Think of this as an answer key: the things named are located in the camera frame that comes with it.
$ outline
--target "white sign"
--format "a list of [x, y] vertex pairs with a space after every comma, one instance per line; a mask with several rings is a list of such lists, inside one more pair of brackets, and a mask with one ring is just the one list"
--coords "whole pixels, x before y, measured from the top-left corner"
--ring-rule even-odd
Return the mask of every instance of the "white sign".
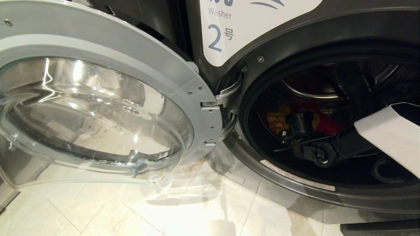
[[213, 66], [322, 0], [200, 0], [204, 56]]

